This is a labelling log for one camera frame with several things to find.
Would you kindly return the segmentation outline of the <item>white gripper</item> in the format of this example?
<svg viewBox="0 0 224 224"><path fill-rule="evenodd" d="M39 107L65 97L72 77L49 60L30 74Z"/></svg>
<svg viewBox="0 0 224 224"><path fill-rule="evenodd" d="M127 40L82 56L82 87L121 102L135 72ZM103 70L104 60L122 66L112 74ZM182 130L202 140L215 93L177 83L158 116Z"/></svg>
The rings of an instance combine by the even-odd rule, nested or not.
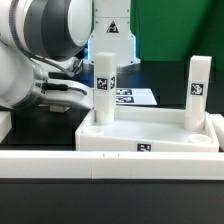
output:
<svg viewBox="0 0 224 224"><path fill-rule="evenodd" d="M92 109L93 89L77 81L48 79L41 85L42 103Z"/></svg>

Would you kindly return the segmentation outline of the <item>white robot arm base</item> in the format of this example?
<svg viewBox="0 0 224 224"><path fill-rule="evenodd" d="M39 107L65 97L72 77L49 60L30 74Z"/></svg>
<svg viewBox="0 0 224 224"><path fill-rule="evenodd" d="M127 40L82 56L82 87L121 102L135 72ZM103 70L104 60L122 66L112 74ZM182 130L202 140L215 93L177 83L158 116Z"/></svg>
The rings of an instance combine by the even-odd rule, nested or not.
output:
<svg viewBox="0 0 224 224"><path fill-rule="evenodd" d="M136 37L131 32L131 0L93 0L93 31L88 41L85 64L94 64L100 52L117 54L117 66L138 64Z"/></svg>

